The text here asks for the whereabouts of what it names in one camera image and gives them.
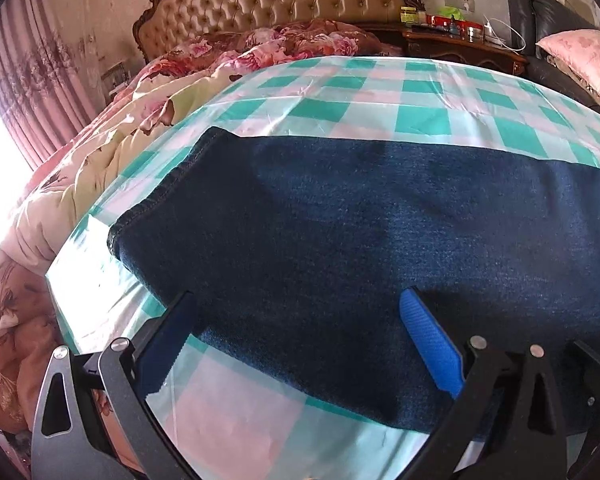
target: wooden nightstand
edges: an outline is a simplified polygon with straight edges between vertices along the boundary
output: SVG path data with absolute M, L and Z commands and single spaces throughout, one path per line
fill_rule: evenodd
M 402 36 L 407 42 L 408 56 L 455 61 L 513 75 L 523 75 L 528 65 L 524 57 L 506 48 L 472 43 L 443 32 L 405 29 Z

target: dark blue denim pants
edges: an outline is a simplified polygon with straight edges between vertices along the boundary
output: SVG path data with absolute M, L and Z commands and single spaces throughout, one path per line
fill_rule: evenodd
M 600 352 L 600 170 L 481 148 L 212 128 L 109 234 L 164 304 L 196 297 L 202 341 L 390 426 L 451 404 L 398 316 L 415 285 L 460 339 L 541 344 L 568 429 L 587 395 L 564 354 Z

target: metal screw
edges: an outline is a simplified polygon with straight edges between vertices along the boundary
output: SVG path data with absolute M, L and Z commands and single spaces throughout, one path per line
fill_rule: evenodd
M 469 343 L 476 350 L 484 350 L 487 348 L 487 340 L 481 335 L 474 335 L 471 339 L 469 339 Z
M 114 339 L 110 346 L 114 352 L 122 352 L 129 346 L 129 339 L 126 337 L 119 337 Z
M 533 357 L 537 357 L 537 358 L 544 357 L 544 348 L 542 348 L 540 345 L 531 345 L 531 348 L 529 349 L 529 351 L 531 352 L 531 355 Z
M 59 346 L 54 350 L 54 358 L 58 360 L 64 359 L 67 357 L 68 353 L 69 349 L 66 346 Z

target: floral blanket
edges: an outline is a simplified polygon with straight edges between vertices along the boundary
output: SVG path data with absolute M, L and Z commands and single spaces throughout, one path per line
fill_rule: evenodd
M 0 241 L 0 429 L 33 425 L 62 343 L 45 273 L 109 184 L 171 125 L 241 76 L 318 56 L 400 56 L 352 25 L 313 20 L 187 41 L 147 65 L 89 126 L 33 175 Z

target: bed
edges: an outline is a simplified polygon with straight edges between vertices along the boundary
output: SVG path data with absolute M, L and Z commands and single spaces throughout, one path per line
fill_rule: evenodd
M 208 126 L 446 143 L 600 168 L 600 116 L 587 108 L 513 76 L 401 57 L 398 41 L 370 33 L 391 31 L 399 7 L 420 0 L 151 3 L 133 30 L 147 67 L 36 177 L 0 242 L 0 428 L 11 433 L 31 427 L 56 345 L 98 351 L 163 311 L 111 256 L 107 233 Z M 307 104 L 314 111 L 299 113 Z M 530 136 L 521 142 L 512 124 Z M 311 398 L 193 337 L 148 402 L 207 478 L 389 479 L 426 439 Z M 204 446 L 196 428 L 210 437 Z M 123 438 L 116 449 L 135 464 Z

